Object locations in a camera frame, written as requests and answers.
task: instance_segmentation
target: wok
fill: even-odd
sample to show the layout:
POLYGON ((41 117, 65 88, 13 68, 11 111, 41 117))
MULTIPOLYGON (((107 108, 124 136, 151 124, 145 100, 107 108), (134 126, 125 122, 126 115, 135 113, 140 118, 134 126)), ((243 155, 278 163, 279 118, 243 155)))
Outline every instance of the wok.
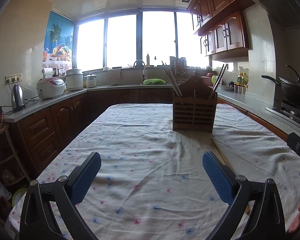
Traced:
POLYGON ((266 78, 274 82, 277 86, 282 88, 282 92, 287 100, 296 105, 300 106, 300 87, 294 84, 280 82, 275 80, 273 77, 262 75, 262 78, 266 78))

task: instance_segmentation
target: screw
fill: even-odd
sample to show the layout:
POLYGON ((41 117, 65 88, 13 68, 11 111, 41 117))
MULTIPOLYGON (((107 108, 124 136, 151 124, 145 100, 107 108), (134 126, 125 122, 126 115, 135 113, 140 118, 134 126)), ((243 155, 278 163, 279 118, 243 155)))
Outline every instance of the screw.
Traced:
POLYGON ((60 177, 58 178, 58 181, 59 181, 59 182, 64 182, 66 179, 67 179, 67 176, 62 175, 62 176, 60 176, 60 177))
POLYGON ((238 175, 237 178, 238 178, 239 181, 245 181, 246 180, 246 177, 243 176, 243 175, 238 175))
POLYGON ((36 185, 37 184, 37 181, 36 180, 32 180, 31 182, 30 182, 30 185, 31 186, 34 186, 34 185, 36 185))
POLYGON ((268 179, 268 183, 271 184, 271 185, 274 185, 274 184, 275 184, 275 182, 274 182, 273 179, 268 179))

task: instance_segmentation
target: stainless steel kettle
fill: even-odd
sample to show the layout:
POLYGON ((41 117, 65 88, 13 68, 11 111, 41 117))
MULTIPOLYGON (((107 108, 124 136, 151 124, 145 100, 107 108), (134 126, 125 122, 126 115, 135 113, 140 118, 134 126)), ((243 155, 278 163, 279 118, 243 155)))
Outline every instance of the stainless steel kettle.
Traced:
POLYGON ((22 88, 19 85, 14 85, 11 90, 11 103, 13 112, 18 112, 26 108, 26 104, 23 100, 22 88))

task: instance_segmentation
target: power outlet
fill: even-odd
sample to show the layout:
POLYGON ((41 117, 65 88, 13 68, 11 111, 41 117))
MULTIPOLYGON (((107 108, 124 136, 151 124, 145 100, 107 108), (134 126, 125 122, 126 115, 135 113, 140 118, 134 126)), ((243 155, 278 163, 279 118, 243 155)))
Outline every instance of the power outlet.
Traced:
POLYGON ((18 82, 18 80, 22 81, 22 73, 14 74, 14 75, 11 75, 11 76, 5 76, 4 82, 5 82, 6 85, 8 85, 10 83, 13 83, 13 80, 15 82, 18 82))

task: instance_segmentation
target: window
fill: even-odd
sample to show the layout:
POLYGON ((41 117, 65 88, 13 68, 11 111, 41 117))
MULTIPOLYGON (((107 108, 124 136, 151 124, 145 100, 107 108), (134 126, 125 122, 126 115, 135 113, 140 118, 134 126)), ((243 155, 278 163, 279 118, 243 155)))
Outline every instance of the window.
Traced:
POLYGON ((193 35, 192 16, 190 13, 177 12, 178 56, 185 57, 187 66, 205 67, 209 57, 200 52, 200 37, 193 35))
POLYGON ((106 65, 124 67, 137 59, 137 16, 125 15, 108 19, 106 65))
POLYGON ((103 29, 105 20, 79 26, 77 67, 82 71, 103 68, 103 29))
POLYGON ((170 56, 176 56, 176 34, 173 12, 143 12, 142 60, 150 56, 150 65, 170 64, 170 56))

